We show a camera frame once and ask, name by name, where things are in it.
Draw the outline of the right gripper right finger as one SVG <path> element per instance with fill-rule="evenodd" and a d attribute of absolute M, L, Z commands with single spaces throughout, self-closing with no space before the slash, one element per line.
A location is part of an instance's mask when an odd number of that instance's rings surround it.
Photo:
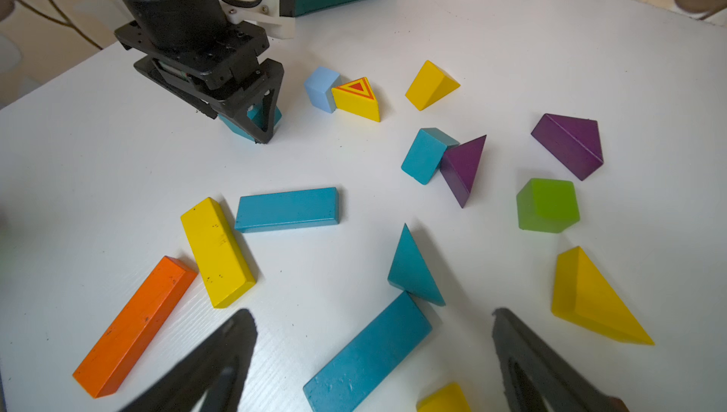
<path fill-rule="evenodd" d="M 493 312 L 492 339 L 511 411 L 626 411 L 596 389 L 513 311 Z"/>

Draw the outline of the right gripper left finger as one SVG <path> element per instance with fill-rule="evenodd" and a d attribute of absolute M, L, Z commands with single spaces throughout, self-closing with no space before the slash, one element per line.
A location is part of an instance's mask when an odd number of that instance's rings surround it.
<path fill-rule="evenodd" d="M 247 309 L 231 315 L 125 411 L 236 411 L 257 342 L 256 321 Z"/>

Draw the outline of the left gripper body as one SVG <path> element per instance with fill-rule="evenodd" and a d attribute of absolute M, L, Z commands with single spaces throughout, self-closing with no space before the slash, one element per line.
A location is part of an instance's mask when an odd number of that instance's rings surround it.
<path fill-rule="evenodd" d="M 133 20 L 115 37 L 143 52 L 136 70 L 215 119 L 265 61 L 282 0 L 121 1 Z"/>

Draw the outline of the light blue cube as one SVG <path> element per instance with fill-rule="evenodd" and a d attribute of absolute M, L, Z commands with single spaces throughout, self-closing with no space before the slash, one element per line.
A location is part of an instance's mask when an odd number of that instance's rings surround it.
<path fill-rule="evenodd" d="M 332 114 L 336 110 L 336 105 L 331 90 L 342 84 L 339 72 L 326 67 L 318 67 L 306 80 L 304 86 L 312 105 Z"/>

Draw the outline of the yellow triangle block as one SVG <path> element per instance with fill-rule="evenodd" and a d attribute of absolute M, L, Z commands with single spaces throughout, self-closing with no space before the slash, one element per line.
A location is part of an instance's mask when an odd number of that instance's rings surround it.
<path fill-rule="evenodd" d="M 458 88 L 460 88 L 458 81 L 427 60 L 405 93 L 405 97 L 418 111 L 423 111 Z"/>
<path fill-rule="evenodd" d="M 558 255 L 551 312 L 618 342 L 655 344 L 581 247 Z"/>
<path fill-rule="evenodd" d="M 336 86 L 331 94 L 338 109 L 373 122 L 381 121 L 379 103 L 367 78 Z"/>

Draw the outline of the orange rectangular block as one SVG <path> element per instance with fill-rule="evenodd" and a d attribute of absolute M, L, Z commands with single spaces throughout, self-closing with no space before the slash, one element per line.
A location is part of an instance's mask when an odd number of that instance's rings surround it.
<path fill-rule="evenodd" d="M 153 268 L 73 373 L 92 398 L 117 392 L 196 276 L 168 256 Z"/>

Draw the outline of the teal trapezoid block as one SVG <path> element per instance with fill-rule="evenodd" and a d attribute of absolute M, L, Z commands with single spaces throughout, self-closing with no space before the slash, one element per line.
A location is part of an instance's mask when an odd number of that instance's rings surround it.
<path fill-rule="evenodd" d="M 401 169 L 418 183 L 427 185 L 438 170 L 445 152 L 459 145 L 453 137 L 437 128 L 418 131 Z"/>

